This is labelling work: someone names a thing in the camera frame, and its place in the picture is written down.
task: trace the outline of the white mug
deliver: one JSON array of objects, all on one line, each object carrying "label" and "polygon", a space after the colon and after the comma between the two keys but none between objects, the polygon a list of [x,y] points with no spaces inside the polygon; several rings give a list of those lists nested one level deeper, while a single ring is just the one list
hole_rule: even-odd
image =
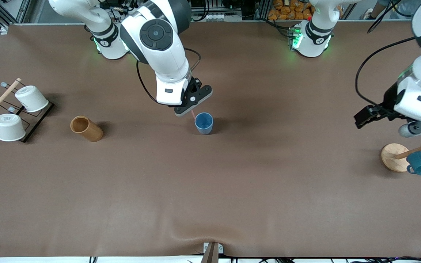
[{"label": "white mug", "polygon": [[6,113],[0,115],[0,140],[17,141],[25,136],[22,119],[15,114]]},{"label": "white mug", "polygon": [[48,105],[48,100],[34,85],[27,85],[15,93],[15,97],[27,112],[36,112]]}]

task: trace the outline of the brown table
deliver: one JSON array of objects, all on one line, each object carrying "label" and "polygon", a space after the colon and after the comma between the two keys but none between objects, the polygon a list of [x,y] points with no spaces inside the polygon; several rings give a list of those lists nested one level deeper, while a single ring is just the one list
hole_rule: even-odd
[{"label": "brown table", "polygon": [[[214,95],[198,135],[142,90],[131,55],[110,61],[82,26],[11,26],[0,37],[0,82],[22,78],[57,109],[27,144],[0,141],[0,256],[195,254],[205,241],[231,256],[421,256],[421,177],[379,163],[401,121],[361,130],[367,105],[354,75],[371,52],[409,37],[409,22],[339,23],[319,58],[289,52],[265,23],[194,23],[194,71]],[[366,65],[374,100],[420,54],[409,42]],[[190,64],[196,57],[189,53]],[[155,93],[155,77],[141,65]],[[69,129],[86,115],[105,138]]]}]

